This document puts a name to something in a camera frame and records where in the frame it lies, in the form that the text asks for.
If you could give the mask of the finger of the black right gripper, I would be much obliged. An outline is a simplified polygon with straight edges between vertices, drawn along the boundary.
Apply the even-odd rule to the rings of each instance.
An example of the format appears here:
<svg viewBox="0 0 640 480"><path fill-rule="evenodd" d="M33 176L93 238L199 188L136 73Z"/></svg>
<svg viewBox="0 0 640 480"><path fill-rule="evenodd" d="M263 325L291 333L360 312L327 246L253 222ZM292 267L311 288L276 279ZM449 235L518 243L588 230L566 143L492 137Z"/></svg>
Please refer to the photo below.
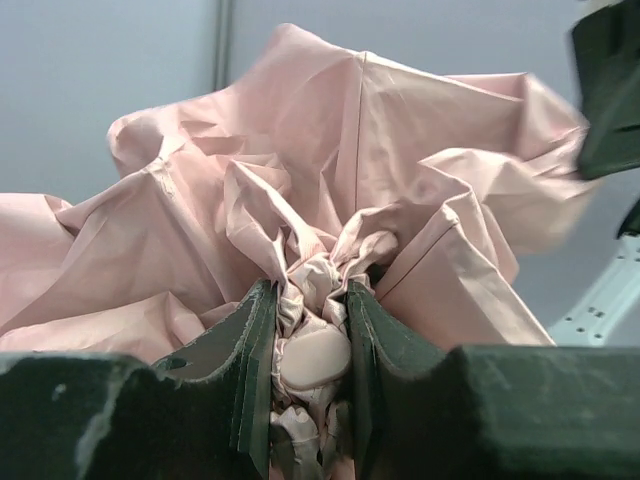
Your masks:
<svg viewBox="0 0 640 480"><path fill-rule="evenodd" d="M588 180L639 166L639 3L593 1L571 30L590 129L578 155Z"/></svg>

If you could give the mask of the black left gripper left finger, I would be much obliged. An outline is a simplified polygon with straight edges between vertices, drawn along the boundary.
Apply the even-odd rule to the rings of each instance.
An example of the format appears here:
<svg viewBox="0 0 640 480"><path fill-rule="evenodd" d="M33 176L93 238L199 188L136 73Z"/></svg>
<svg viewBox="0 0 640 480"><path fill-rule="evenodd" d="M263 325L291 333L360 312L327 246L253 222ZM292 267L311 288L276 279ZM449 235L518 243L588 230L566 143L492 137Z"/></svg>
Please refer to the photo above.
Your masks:
<svg viewBox="0 0 640 480"><path fill-rule="evenodd" d="M153 365L93 353L1 357L5 479L265 479L277 289Z"/></svg>

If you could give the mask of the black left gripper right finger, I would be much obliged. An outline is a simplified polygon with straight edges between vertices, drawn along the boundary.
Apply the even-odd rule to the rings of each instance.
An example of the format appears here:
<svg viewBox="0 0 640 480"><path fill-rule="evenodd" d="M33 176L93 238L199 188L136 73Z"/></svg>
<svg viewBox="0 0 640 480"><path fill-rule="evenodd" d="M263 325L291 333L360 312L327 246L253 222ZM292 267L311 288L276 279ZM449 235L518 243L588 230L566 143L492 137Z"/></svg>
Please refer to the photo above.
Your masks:
<svg viewBox="0 0 640 480"><path fill-rule="evenodd" d="M443 352L359 283L346 295L360 479L635 479L639 353Z"/></svg>

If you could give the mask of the pink folding umbrella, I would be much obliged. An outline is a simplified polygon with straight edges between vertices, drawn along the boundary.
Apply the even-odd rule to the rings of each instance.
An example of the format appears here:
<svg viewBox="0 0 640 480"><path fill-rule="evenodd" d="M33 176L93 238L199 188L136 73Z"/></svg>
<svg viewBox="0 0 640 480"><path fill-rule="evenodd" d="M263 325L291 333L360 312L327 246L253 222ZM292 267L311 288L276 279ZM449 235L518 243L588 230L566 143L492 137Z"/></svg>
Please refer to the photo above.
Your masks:
<svg viewBox="0 0 640 480"><path fill-rule="evenodd" d="M104 192L2 195L1 348L154 362L260 278L276 359L344 338L349 280L444 349L548 346L516 258L584 210L587 131L531 74L436 76L282 25L226 89L115 121Z"/></svg>

